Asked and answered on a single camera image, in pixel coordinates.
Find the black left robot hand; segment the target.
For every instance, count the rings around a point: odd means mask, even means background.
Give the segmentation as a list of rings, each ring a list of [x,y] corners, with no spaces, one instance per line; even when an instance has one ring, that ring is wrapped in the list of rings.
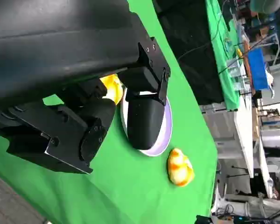
[[[116,105],[101,78],[127,88],[127,137],[157,141],[169,65],[126,0],[0,0],[0,136],[8,153],[56,172],[89,164]]]

